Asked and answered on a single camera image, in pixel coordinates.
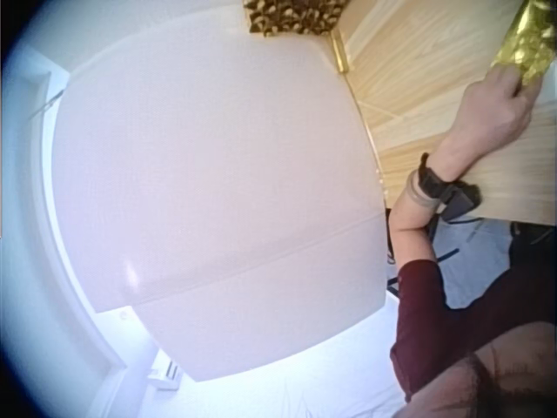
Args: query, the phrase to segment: wrist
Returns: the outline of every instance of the wrist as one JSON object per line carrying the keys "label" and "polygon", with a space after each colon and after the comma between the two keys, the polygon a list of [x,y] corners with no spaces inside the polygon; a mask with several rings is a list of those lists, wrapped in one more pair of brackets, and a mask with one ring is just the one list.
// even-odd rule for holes
{"label": "wrist", "polygon": [[476,158],[465,146],[466,140],[447,133],[437,149],[427,159],[427,167],[447,183],[462,177]]}

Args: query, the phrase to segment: floor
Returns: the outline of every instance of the floor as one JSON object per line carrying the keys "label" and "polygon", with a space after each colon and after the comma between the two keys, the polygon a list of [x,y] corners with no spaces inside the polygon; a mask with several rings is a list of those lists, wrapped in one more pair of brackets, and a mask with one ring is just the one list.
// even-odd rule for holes
{"label": "floor", "polygon": [[[456,225],[440,220],[433,239],[438,258],[458,249],[440,262],[446,302],[452,308],[467,307],[479,298],[497,277],[509,268],[510,223],[498,219],[462,217]],[[396,277],[396,267],[387,267]]]}

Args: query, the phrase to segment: gold wrapping paper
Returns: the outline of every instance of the gold wrapping paper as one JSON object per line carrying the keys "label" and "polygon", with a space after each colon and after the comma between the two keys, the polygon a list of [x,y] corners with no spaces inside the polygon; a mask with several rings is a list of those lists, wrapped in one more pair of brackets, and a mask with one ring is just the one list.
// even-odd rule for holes
{"label": "gold wrapping paper", "polygon": [[523,84],[542,76],[555,58],[554,13],[551,0],[525,0],[492,65],[517,64]]}

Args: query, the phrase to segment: black wristband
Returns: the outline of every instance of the black wristband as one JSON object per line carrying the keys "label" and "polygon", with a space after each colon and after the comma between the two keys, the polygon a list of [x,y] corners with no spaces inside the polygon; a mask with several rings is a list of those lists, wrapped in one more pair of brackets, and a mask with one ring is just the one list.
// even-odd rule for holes
{"label": "black wristband", "polygon": [[427,152],[424,152],[421,156],[418,169],[418,185],[428,198],[441,199],[443,193],[452,183],[441,180],[431,168],[426,166],[427,157],[429,157]]}

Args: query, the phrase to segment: hand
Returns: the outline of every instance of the hand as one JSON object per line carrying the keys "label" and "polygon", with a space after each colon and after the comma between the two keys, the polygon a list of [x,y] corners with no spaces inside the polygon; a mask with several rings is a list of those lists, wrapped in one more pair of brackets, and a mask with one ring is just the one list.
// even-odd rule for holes
{"label": "hand", "polygon": [[495,65],[466,88],[453,126],[428,165],[453,181],[478,159],[516,140],[530,123],[541,83],[537,78],[522,87],[518,67]]}

